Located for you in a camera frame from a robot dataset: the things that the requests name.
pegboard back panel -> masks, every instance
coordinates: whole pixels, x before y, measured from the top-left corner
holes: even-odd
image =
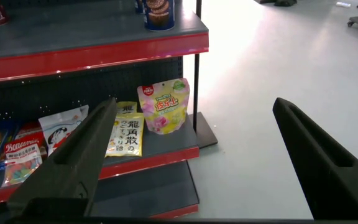
[[[182,57],[0,83],[0,120],[28,121],[110,97],[138,101],[137,87],[183,77]]]
[[[61,4],[76,4],[90,1],[95,2],[105,0],[0,0],[4,8],[6,8],[7,10],[23,7],[48,7]]]

concrete floor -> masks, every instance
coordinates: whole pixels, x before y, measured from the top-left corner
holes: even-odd
[[[358,157],[358,26],[346,25],[358,1],[346,2],[203,1],[210,49],[199,110],[219,144],[190,161],[200,212],[187,218],[312,218],[272,113],[278,96]],[[193,59],[185,57],[190,82]]]

pink candy bag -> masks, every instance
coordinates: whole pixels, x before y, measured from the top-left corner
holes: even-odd
[[[139,86],[137,94],[150,131],[169,134],[186,121],[190,94],[186,78]]]

red snack package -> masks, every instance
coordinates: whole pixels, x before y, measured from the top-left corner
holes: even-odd
[[[26,124],[23,124],[23,126],[17,132],[15,140],[22,139],[28,135],[33,135],[33,134],[38,134],[37,138],[39,138],[39,136],[41,137],[44,136],[41,125],[38,121],[31,121]],[[48,152],[47,152],[47,144],[45,140],[43,141],[42,145],[43,147],[40,147],[41,157],[42,159],[46,159],[48,157]]]
[[[34,134],[34,133],[38,133],[38,132],[42,132],[40,123],[38,121],[28,122],[26,124],[23,124],[23,126],[17,132],[17,134],[15,136],[15,140],[21,139],[24,136],[27,136],[29,134]]]
[[[44,136],[38,133],[11,141],[5,145],[6,168],[3,187],[26,180],[42,163],[40,148]]]

yellow candy bag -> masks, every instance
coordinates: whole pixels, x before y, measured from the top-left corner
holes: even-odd
[[[117,103],[117,114],[128,114],[137,112],[137,102],[123,101]]]
[[[142,156],[143,128],[142,113],[117,114],[106,157]]]
[[[186,78],[139,86],[137,94],[150,131],[169,134],[186,121],[190,94]]]

